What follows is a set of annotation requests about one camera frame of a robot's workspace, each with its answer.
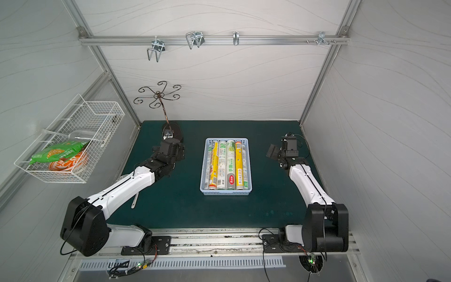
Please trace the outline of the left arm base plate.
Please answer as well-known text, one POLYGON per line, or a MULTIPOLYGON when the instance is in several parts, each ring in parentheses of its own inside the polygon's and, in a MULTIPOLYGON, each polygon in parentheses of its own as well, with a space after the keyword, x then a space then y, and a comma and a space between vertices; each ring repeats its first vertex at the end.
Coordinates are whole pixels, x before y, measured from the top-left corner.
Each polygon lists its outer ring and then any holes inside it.
POLYGON ((171 236, 147 236, 136 247, 123 247, 122 256, 167 255, 169 254, 171 236))

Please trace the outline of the light blue plastic basket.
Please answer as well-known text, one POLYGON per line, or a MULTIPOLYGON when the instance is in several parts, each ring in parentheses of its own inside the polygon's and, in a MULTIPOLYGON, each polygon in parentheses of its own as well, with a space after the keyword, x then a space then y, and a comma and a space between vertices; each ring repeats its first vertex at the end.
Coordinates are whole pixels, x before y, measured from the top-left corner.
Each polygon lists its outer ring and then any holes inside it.
POLYGON ((248 196, 252 191, 249 140, 207 138, 200 191, 205 196, 248 196))

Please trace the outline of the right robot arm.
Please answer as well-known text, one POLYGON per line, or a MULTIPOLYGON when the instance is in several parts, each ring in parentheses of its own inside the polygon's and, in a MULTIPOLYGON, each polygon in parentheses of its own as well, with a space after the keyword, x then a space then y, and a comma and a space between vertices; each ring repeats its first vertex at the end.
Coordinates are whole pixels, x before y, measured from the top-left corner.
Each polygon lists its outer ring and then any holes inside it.
POLYGON ((296 185, 306 205, 302 224, 283 229, 284 240, 307 252, 346 252, 349 248, 349 212, 330 197, 313 175, 307 161, 287 146, 271 145, 267 157, 278 162, 296 185))

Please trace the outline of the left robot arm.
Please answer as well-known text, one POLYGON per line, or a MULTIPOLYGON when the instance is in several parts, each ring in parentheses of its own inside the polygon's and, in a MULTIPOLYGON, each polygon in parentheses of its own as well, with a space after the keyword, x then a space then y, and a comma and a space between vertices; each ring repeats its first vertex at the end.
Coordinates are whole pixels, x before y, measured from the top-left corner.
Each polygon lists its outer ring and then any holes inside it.
POLYGON ((110 247, 135 248, 148 254, 152 246, 152 231, 140 224, 129 226, 107 221, 129 199, 175 169, 184 159, 184 144, 177 139, 163 140, 153 148, 153 155, 139 163, 115 184, 87 198, 72 199, 67 207, 60 237, 85 257, 110 247))

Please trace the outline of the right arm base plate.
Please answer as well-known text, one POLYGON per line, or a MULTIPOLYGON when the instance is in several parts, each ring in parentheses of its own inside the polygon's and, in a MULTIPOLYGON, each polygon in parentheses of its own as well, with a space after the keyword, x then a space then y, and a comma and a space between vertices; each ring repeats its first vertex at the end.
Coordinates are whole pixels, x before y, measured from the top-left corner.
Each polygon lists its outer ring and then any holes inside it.
POLYGON ((259 235, 263 243, 264 253, 301 253, 308 255, 302 245, 287 241, 279 235, 267 234, 259 235))

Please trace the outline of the yellow wrap roll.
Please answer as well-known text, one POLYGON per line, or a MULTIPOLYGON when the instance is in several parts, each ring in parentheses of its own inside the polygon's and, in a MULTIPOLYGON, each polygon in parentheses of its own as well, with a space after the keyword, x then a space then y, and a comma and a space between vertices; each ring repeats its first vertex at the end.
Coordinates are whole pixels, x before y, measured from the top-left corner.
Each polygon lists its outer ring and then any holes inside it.
POLYGON ((219 142, 213 142, 212 149, 212 159, 211 159, 211 168, 210 168, 210 178, 209 178, 209 190, 217 189, 217 178, 218 178, 218 150, 219 150, 219 142))
POLYGON ((242 143, 235 143, 235 165, 236 165, 236 189, 243 190, 243 160, 242 160, 242 143))

